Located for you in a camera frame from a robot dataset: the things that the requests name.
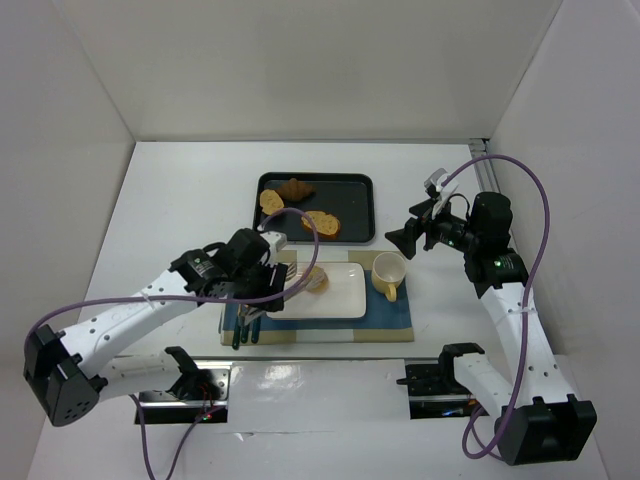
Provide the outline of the metal tongs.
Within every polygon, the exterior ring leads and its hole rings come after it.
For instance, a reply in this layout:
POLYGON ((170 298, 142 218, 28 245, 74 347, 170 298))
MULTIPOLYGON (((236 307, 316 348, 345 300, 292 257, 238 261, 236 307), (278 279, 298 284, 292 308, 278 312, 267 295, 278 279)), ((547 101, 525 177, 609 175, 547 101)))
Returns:
POLYGON ((267 312, 279 312, 284 309, 284 305, 287 301, 294 298, 295 296, 308 292, 305 290, 306 280, 311 273, 311 269, 307 268, 301 273, 298 272, 298 265, 296 261, 291 262, 287 265, 287 271, 285 275, 285 283, 284 290, 286 294, 280 299, 274 300, 268 304, 267 307, 264 306, 253 306, 253 305, 241 305, 238 307, 238 316, 242 319, 242 324, 244 322, 252 323, 258 317, 261 317, 264 313, 267 312))

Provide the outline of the round bread bun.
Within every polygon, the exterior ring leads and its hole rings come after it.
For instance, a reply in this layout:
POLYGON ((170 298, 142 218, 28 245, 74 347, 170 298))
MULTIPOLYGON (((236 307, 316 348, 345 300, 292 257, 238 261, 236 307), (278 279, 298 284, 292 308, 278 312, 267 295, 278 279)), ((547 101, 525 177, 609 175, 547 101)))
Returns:
POLYGON ((306 280, 305 290, 310 293, 321 294, 328 288, 328 285, 329 279, 325 270, 314 266, 306 280))

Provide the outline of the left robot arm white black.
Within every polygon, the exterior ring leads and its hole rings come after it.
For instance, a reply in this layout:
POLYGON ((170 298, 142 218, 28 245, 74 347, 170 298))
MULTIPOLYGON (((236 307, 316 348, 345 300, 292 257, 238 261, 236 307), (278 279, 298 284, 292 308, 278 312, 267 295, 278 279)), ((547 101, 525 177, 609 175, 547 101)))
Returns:
POLYGON ((262 311, 283 308, 288 275, 277 255, 285 234, 238 230, 228 242, 188 250, 158 278, 111 309, 59 332, 41 324, 26 339, 24 377, 50 423, 67 426, 99 402, 138 392, 166 391, 211 403, 211 373, 180 346, 124 356, 129 346, 205 303, 248 300, 262 311))

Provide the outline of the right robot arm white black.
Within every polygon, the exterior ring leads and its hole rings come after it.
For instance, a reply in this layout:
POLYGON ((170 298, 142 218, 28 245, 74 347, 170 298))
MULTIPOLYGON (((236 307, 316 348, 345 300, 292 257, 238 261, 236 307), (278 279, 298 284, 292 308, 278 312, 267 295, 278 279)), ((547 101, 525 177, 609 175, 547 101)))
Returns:
POLYGON ((573 461, 597 421, 593 404, 578 398, 562 374, 538 317, 529 274, 510 246, 511 203, 494 192, 478 194, 464 218, 451 212, 451 193, 429 187, 427 200, 386 238, 408 259, 419 239, 463 255, 465 273, 489 313, 512 378, 506 380, 476 343, 444 346, 445 382, 466 389, 493 422, 488 445, 510 466, 573 461))

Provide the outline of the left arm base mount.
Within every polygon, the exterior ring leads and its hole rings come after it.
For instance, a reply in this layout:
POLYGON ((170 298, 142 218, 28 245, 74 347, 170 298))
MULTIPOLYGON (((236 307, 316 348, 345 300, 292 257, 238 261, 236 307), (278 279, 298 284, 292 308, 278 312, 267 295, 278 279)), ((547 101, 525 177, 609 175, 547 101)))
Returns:
POLYGON ((152 390, 137 395, 147 424, 188 425, 198 416, 204 416, 203 424, 227 422, 232 363, 197 360, 196 365, 208 374, 208 381, 188 393, 152 390))

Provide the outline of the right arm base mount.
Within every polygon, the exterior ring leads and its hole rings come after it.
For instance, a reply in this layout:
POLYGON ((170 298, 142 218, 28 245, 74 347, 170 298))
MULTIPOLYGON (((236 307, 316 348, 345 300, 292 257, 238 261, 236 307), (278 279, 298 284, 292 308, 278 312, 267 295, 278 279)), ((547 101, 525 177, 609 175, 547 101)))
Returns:
POLYGON ((435 361, 407 361, 403 378, 412 420, 469 417, 479 405, 464 387, 448 383, 435 361))

